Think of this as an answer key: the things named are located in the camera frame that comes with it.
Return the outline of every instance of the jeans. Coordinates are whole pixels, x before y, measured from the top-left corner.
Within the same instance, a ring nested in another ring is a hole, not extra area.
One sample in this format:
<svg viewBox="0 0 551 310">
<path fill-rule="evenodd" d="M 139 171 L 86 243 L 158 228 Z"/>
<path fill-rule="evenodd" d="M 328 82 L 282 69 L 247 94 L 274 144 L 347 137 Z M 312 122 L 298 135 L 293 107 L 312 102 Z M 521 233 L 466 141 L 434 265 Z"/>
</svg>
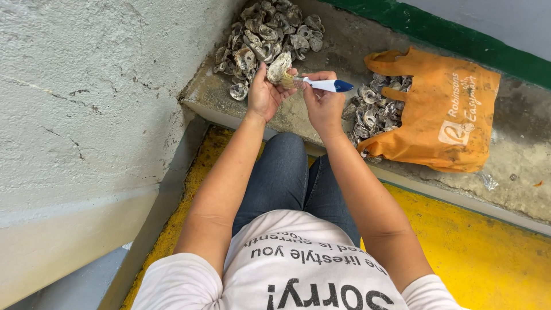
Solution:
<svg viewBox="0 0 551 310">
<path fill-rule="evenodd" d="M 327 155 L 308 169 L 304 144 L 286 132 L 273 136 L 252 168 L 232 237 L 256 217 L 272 210 L 305 211 L 340 227 L 356 247 L 360 234 L 331 170 Z"/>
</svg>

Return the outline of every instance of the yellow floor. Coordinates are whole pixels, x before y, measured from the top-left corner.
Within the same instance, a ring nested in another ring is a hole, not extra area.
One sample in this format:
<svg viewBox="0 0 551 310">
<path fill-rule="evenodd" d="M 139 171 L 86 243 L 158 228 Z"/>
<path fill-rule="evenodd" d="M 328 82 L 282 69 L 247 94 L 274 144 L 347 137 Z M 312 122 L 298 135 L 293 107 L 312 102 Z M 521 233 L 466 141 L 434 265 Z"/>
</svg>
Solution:
<svg viewBox="0 0 551 310">
<path fill-rule="evenodd" d="M 209 129 L 185 180 L 180 205 L 121 309 L 132 306 L 147 267 L 172 253 L 195 192 L 232 134 L 219 127 Z M 462 307 L 551 309 L 550 238 L 392 185 L 385 187 L 408 215 L 431 266 Z"/>
</svg>

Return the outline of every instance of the concrete floor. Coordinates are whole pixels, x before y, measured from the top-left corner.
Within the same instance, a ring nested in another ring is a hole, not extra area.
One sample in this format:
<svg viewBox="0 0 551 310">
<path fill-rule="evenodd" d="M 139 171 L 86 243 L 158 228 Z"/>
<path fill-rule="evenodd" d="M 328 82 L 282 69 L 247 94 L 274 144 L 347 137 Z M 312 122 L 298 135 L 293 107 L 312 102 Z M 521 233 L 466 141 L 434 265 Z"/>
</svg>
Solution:
<svg viewBox="0 0 551 310">
<path fill-rule="evenodd" d="M 302 8 L 304 16 L 318 14 L 326 29 L 323 49 L 318 53 L 310 51 L 304 62 L 297 60 L 293 63 L 299 72 L 335 71 L 340 79 L 358 87 L 371 80 L 371 72 L 363 63 L 363 57 L 371 52 L 405 51 L 414 46 L 434 54 L 454 56 L 328 4 L 313 0 L 294 2 Z M 242 119 L 246 101 L 234 100 L 228 93 L 231 77 L 213 74 L 212 67 L 211 56 L 182 92 L 181 103 L 207 119 L 211 118 L 208 115 L 214 114 Z M 486 189 L 482 179 L 475 174 L 442 173 L 422 165 L 391 161 L 376 166 L 548 225 L 551 222 L 550 94 L 550 91 L 535 85 L 502 76 L 495 102 L 490 158 L 484 168 L 499 183 L 492 191 Z M 347 93 L 349 98 L 353 95 L 353 92 Z M 301 92 L 283 103 L 268 127 L 278 132 L 295 132 L 305 141 L 322 146 L 308 121 Z M 350 130 L 351 124 L 343 121 L 343 127 Z M 517 175 L 515 181 L 510 179 L 511 174 Z M 540 181 L 543 181 L 542 186 L 533 186 Z"/>
<path fill-rule="evenodd" d="M 207 131 L 184 182 L 180 204 L 147 255 L 121 310 L 132 307 L 146 269 L 172 254 L 193 196 L 232 134 L 216 126 Z M 551 238 L 389 184 L 385 187 L 404 209 L 435 273 L 462 307 L 551 307 Z"/>
</svg>

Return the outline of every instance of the person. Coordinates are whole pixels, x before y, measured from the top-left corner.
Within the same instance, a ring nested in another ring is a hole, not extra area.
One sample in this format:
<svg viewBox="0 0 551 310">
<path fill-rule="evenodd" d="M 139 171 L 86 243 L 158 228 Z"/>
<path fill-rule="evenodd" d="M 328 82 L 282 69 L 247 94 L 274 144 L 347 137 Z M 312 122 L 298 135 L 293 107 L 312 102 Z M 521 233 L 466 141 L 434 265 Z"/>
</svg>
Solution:
<svg viewBox="0 0 551 310">
<path fill-rule="evenodd" d="M 309 169 L 302 140 L 281 133 L 255 162 L 266 123 L 296 92 L 272 85 L 262 63 L 247 113 L 193 198 L 173 255 L 148 268 L 132 309 L 461 309 L 343 132 L 344 95 L 304 87 L 327 154 Z"/>
</svg>

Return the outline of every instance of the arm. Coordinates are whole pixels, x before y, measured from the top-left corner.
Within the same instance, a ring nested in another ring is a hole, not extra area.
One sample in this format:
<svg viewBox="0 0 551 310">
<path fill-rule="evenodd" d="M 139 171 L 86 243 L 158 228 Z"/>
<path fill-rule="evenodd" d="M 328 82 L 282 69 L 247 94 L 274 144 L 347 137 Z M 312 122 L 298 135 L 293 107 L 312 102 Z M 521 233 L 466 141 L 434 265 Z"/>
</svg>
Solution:
<svg viewBox="0 0 551 310">
<path fill-rule="evenodd" d="M 312 80 L 337 78 L 334 72 L 303 76 Z M 400 292 L 419 277 L 433 274 L 406 214 L 342 130 L 344 95 L 312 89 L 305 83 L 304 100 L 367 252 L 388 271 Z"/>
<path fill-rule="evenodd" d="M 197 254 L 222 277 L 231 227 L 262 143 L 264 127 L 282 100 L 295 91 L 272 85 L 266 79 L 266 65 L 261 64 L 249 90 L 249 108 L 243 122 L 193 198 L 173 254 Z"/>
</svg>

